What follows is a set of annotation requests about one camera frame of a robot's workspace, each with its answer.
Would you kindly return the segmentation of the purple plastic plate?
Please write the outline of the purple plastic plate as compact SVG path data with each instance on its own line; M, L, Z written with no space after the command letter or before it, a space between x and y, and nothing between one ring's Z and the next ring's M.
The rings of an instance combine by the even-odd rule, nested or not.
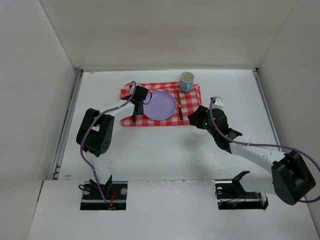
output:
M157 90L149 92L143 101L143 114L154 121L164 121L173 116L177 102L172 94Z

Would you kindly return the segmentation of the red white checkered cloth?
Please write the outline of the red white checkered cloth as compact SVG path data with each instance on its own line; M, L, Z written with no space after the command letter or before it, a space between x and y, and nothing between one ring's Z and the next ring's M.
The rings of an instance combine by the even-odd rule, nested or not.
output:
M125 117L120 121L124 127L152 127L152 126L178 126L189 125L190 121L188 115L193 114L199 106L202 105L201 89L199 85L194 84L189 92L182 92L180 90L179 82L154 82L154 83L140 83L140 86L147 88L151 92L164 91L172 94L177 103L176 112L166 120L156 121L151 120L144 115L137 115L136 122L133 123L132 116ZM181 109L183 120L180 120L177 93L180 95Z

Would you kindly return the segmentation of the gold knife green handle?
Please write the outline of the gold knife green handle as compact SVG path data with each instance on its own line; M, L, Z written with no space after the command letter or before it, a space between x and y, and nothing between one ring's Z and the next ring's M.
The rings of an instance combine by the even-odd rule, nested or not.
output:
M179 111L179 119L181 121L184 120L184 117L183 117L183 112L182 112L182 103L181 103L181 97L180 97L180 94L177 93L177 102L178 102L178 111Z

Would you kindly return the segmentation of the light blue mug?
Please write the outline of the light blue mug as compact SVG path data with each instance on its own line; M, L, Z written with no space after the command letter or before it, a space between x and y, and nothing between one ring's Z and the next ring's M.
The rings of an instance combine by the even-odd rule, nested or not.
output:
M179 76L180 90L184 93L188 93L193 86L194 79L195 77L191 72L189 71L182 72Z

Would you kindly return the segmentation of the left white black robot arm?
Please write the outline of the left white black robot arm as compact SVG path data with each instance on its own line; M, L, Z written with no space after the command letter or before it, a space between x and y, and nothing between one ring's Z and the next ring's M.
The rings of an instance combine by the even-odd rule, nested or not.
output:
M89 108L86 110L79 127L76 143L80 146L80 155L89 165L94 176L94 183L103 194L107 192L108 183L101 183L96 167L86 157L90 153L96 158L106 153L111 145L116 119L131 117L134 121L144 113L144 105L152 99L152 93L141 85L131 84L129 94L105 110Z

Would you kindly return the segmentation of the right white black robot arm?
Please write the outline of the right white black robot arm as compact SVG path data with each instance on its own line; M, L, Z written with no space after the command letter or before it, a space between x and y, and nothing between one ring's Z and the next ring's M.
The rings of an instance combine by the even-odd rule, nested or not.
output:
M295 205L316 186L316 181L297 150L289 153L275 151L242 138L242 133L229 127L227 116L221 109L199 106L188 115L190 125L206 130L223 151L240 156L265 169L271 179L266 191L278 196L284 203Z

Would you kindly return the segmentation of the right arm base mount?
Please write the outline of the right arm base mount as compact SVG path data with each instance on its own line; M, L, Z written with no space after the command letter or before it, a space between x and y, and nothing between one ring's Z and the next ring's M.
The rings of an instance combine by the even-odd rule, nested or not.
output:
M265 193L245 191L240 183L250 171L242 171L234 178L215 180L215 197L219 210L263 210L269 206Z

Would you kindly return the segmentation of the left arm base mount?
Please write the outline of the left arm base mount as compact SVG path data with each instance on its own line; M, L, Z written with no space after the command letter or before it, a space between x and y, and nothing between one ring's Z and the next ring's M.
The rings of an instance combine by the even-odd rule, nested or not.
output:
M127 181L113 181L110 176L100 187L90 179L78 188L82 191L81 211L124 211L127 208Z

